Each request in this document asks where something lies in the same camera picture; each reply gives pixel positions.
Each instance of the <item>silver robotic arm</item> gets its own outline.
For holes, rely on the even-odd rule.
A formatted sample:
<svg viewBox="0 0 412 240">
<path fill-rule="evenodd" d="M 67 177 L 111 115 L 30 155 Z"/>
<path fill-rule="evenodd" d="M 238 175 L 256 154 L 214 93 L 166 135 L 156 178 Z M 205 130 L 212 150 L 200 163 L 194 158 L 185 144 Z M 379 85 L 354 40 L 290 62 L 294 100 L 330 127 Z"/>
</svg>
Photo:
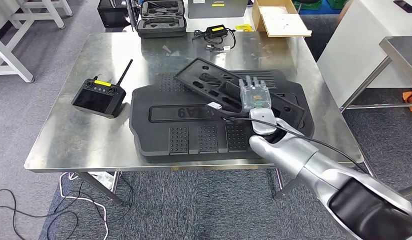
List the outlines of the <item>silver robotic arm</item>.
<svg viewBox="0 0 412 240">
<path fill-rule="evenodd" d="M 252 109 L 250 117 L 263 116 L 264 112 Z M 301 134 L 282 119 L 275 118 L 272 123 Z M 257 128 L 265 126 L 256 122 L 253 130 Z M 259 156 L 302 180 L 347 235 L 364 240 L 412 240 L 412 206 L 390 187 L 338 164 L 307 140 L 290 133 L 276 143 L 260 135 L 253 135 L 249 141 Z"/>
</svg>

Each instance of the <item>table top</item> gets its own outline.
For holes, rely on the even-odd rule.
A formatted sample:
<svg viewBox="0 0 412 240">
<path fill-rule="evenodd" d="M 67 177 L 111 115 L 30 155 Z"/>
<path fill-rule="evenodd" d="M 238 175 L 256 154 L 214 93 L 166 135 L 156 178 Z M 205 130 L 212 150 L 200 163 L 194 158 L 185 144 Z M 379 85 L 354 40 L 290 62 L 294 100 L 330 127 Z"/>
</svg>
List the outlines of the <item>table top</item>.
<svg viewBox="0 0 412 240">
<path fill-rule="evenodd" d="M 191 41 L 191 32 L 185 37 L 151 39 L 140 39 L 132 32 L 89 35 L 26 159 L 25 168 L 34 172 L 86 172 L 272 167 L 265 159 L 148 163 L 138 153 L 129 129 L 132 91 L 153 84 L 158 73 L 177 72 L 196 57 L 227 70 L 282 71 L 288 80 L 303 86 L 315 124 L 313 137 L 332 144 L 358 162 L 363 161 L 302 37 L 268 38 L 265 32 L 235 35 L 237 45 L 227 52 L 205 50 L 202 39 Z M 115 83 L 130 59 L 134 62 L 121 84 L 127 92 L 125 106 L 117 118 L 85 113 L 71 105 L 85 79 L 101 74 L 99 80 Z M 331 150 L 317 147 L 330 158 L 347 162 Z"/>
<path fill-rule="evenodd" d="M 412 83 L 412 36 L 388 36 L 379 45 Z"/>
</svg>

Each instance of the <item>small metal part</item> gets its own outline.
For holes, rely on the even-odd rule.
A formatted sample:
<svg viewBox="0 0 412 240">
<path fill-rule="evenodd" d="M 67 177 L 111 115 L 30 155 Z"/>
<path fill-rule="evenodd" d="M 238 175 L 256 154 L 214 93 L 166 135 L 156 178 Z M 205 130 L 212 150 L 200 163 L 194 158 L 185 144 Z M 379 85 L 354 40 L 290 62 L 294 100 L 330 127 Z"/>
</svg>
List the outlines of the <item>small metal part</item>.
<svg viewBox="0 0 412 240">
<path fill-rule="evenodd" d="M 276 125 L 275 116 L 270 108 L 258 107 L 250 110 L 250 117 L 252 119 L 261 120 L 270 124 Z M 265 125 L 263 123 L 253 121 L 251 123 L 253 131 L 259 135 L 270 135 L 276 131 L 276 127 Z"/>
</svg>

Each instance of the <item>black box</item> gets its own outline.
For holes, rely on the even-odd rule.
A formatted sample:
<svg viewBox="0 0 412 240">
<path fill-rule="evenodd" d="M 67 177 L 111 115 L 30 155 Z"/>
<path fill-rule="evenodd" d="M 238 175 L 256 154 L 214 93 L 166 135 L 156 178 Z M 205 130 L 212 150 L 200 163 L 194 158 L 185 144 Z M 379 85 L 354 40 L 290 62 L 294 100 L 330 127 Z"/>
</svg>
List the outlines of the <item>black box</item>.
<svg viewBox="0 0 412 240">
<path fill-rule="evenodd" d="M 187 21 L 182 0 L 144 0 L 137 33 L 141 38 L 168 38 L 186 35 Z"/>
<path fill-rule="evenodd" d="M 101 21 L 105 28 L 124 28 L 131 23 L 126 21 L 128 9 L 125 4 L 121 4 L 125 0 L 100 0 L 97 10 Z M 133 7 L 134 15 L 138 18 L 138 9 Z"/>
</svg>

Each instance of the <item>white power strip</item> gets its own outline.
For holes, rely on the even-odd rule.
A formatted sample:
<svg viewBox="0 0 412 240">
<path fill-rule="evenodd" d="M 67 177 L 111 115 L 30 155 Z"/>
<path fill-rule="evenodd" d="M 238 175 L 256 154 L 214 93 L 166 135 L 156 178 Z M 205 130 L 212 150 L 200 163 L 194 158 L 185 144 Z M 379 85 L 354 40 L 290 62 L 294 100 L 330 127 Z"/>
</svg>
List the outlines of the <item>white power strip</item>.
<svg viewBox="0 0 412 240">
<path fill-rule="evenodd" d="M 96 180 L 98 180 L 102 185 L 104 185 L 109 190 L 112 189 L 114 176 L 106 171 L 89 171 Z"/>
</svg>

